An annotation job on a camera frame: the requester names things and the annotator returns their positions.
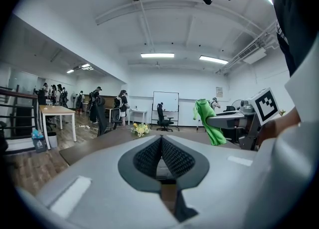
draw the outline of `table leg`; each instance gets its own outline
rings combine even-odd
[[[63,127],[62,127],[62,115],[60,115],[60,129],[62,130]]]
[[[73,132],[73,140],[76,141],[76,134],[75,134],[75,116],[74,116],[74,113],[72,114],[72,132]]]
[[[43,132],[43,128],[42,128],[42,113],[39,110],[39,119],[40,119],[40,130]]]
[[[49,143],[49,138],[48,138],[48,132],[46,130],[45,114],[42,114],[42,116],[43,116],[43,132],[44,132],[46,146],[48,147],[48,149],[51,149],[51,146],[50,146],[50,143]]]

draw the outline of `ceiling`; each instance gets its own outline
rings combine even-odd
[[[50,65],[60,73],[66,74],[74,67],[86,64],[79,56],[70,53],[66,49],[56,44],[53,40],[44,36],[42,33],[27,26],[20,18],[12,15],[8,22],[6,32],[3,35],[3,41],[10,49],[26,49],[34,56],[46,60]],[[77,70],[73,75],[99,77],[107,74],[94,69],[93,71]]]
[[[219,64],[199,57],[231,61],[276,20],[267,0],[214,0],[212,5],[202,0],[89,1],[96,24],[112,37],[130,67],[215,71]],[[175,58],[141,58],[153,51],[173,52]]]

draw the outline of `whiteboard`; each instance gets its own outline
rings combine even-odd
[[[163,111],[178,112],[179,93],[154,92],[153,111],[158,110],[158,104],[163,103]]]

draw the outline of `green cloth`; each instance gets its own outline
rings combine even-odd
[[[197,119],[197,114],[200,115],[201,121],[204,127],[206,128],[206,131],[208,133],[208,136],[210,138],[210,142],[212,145],[219,146],[227,142],[220,128],[209,126],[206,123],[206,119],[209,116],[216,116],[215,111],[211,108],[211,106],[209,105],[209,102],[206,99],[201,99],[196,101],[193,111],[194,111],[194,120]]]

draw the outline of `flower bouquet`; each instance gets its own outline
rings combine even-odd
[[[280,111],[279,111],[279,115],[280,115],[280,116],[283,116],[285,113],[286,113],[285,110],[280,110]]]
[[[132,128],[132,133],[137,135],[138,137],[143,137],[145,134],[150,132],[149,126],[147,124],[137,124],[134,123]]]

